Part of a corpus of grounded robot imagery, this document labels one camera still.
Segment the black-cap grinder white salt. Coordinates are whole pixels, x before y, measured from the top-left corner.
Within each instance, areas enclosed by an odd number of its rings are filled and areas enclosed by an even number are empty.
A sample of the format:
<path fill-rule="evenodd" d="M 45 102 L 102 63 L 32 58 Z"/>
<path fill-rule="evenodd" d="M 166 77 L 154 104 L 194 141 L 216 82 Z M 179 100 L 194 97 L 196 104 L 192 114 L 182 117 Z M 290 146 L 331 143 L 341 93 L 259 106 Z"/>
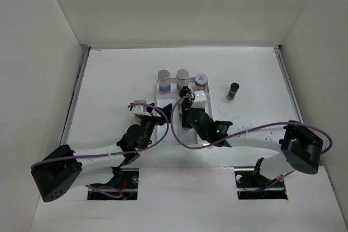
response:
<path fill-rule="evenodd" d="M 190 101 L 191 102 L 191 99 L 192 99 L 191 89 L 187 85 L 183 86 L 179 91 L 179 97 L 180 97 L 181 102 L 183 102 L 183 101 Z"/>

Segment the silver-lid jar blue label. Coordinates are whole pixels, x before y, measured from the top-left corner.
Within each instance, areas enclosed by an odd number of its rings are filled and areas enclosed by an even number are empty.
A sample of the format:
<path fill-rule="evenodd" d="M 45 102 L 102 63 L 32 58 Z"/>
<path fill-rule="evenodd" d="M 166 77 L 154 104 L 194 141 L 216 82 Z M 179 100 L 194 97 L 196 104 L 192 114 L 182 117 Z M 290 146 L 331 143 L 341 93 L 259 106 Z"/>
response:
<path fill-rule="evenodd" d="M 176 73 L 177 90 L 180 91 L 184 86 L 189 84 L 189 72 L 186 69 L 179 69 Z"/>
<path fill-rule="evenodd" d="M 161 93 L 169 93 L 171 90 L 171 76 L 168 70 L 160 70 L 157 74 L 158 88 Z"/>

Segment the white-lid sauce jar red logo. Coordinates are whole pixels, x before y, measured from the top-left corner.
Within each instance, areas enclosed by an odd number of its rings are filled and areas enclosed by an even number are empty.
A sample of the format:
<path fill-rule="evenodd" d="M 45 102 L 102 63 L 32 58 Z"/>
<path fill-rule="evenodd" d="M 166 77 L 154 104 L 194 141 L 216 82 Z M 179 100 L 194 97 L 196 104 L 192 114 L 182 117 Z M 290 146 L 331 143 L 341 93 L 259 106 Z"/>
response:
<path fill-rule="evenodd" d="M 208 84 L 208 77 L 204 73 L 195 75 L 195 91 L 205 91 Z"/>

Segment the small black-cap pepper bottle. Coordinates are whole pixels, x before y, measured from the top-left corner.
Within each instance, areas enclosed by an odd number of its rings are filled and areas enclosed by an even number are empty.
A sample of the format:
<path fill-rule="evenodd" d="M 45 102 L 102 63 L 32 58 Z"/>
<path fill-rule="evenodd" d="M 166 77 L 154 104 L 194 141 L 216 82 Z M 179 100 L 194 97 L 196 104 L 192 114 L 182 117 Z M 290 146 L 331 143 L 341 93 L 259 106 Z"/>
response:
<path fill-rule="evenodd" d="M 226 96 L 226 98 L 229 101 L 232 101 L 235 99 L 235 95 L 237 94 L 238 90 L 240 88 L 240 85 L 238 83 L 232 83 L 229 87 L 229 91 L 228 94 Z"/>

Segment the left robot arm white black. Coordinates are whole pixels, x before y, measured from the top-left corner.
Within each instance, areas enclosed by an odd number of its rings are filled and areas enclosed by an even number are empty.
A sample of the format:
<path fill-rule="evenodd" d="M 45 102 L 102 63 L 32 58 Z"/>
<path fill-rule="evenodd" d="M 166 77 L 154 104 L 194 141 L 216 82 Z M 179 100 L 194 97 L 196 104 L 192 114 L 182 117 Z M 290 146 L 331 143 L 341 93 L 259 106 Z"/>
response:
<path fill-rule="evenodd" d="M 98 149 L 74 149 L 61 145 L 43 160 L 31 166 L 31 175 L 43 202 L 63 196 L 69 189 L 92 185 L 97 171 L 105 186 L 118 187 L 122 182 L 122 167 L 133 163 L 155 146 L 151 137 L 156 126 L 169 126 L 172 104 L 157 108 L 154 104 L 132 103 L 131 112 L 140 123 L 131 125 L 117 143 Z"/>

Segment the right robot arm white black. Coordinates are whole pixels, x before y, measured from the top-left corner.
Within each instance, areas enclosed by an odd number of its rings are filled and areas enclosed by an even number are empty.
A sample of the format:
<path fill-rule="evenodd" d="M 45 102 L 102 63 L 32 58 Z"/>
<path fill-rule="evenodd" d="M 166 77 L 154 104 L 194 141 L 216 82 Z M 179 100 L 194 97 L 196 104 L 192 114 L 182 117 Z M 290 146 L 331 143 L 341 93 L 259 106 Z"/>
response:
<path fill-rule="evenodd" d="M 300 122 L 272 123 L 263 127 L 233 126 L 230 121 L 215 121 L 202 108 L 185 109 L 183 122 L 203 141 L 214 147 L 251 147 L 276 154 L 260 158 L 252 180 L 265 186 L 288 172 L 315 175 L 319 169 L 323 140 Z"/>

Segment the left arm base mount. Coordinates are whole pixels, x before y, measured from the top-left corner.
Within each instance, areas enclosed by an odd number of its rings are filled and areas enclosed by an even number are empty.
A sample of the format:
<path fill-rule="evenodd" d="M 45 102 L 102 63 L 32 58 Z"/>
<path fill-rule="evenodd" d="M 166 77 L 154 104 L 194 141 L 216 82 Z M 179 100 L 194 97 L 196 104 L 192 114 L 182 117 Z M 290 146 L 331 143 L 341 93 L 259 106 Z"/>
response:
<path fill-rule="evenodd" d="M 113 176 L 106 183 L 94 183 L 89 189 L 87 200 L 137 200 L 139 185 L 138 168 L 112 167 Z"/>

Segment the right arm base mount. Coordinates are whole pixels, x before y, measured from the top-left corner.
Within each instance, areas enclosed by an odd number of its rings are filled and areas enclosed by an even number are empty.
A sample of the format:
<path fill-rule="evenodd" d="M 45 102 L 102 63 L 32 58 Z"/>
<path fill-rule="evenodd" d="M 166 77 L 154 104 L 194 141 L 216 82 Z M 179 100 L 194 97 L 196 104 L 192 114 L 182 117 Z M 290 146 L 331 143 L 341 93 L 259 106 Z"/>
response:
<path fill-rule="evenodd" d="M 271 185 L 274 180 L 260 175 L 260 166 L 264 158 L 260 158 L 254 168 L 235 168 L 235 182 L 239 200 L 288 199 L 283 181 Z"/>

